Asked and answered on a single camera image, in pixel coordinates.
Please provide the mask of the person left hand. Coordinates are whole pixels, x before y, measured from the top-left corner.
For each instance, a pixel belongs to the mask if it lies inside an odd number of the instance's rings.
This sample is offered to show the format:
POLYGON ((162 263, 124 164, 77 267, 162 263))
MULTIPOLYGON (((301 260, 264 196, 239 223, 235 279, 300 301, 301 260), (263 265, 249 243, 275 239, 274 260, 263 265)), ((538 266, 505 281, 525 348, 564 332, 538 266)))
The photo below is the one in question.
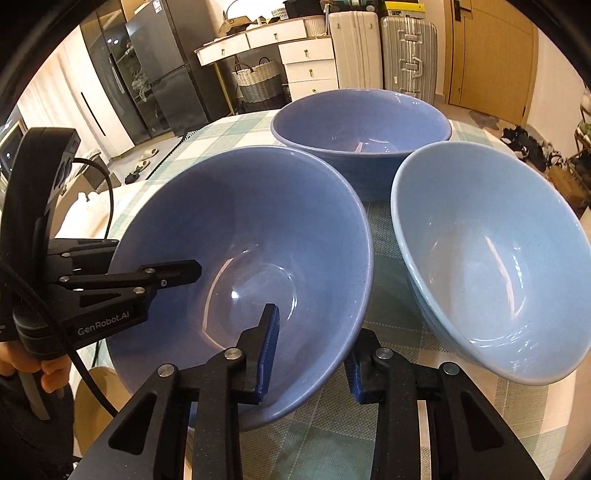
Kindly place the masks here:
POLYGON ((52 393, 69 382, 71 360, 62 356, 53 360, 39 360, 30 354, 19 341, 0 344, 0 374, 10 377, 16 372, 41 372, 41 386, 47 393, 52 393))

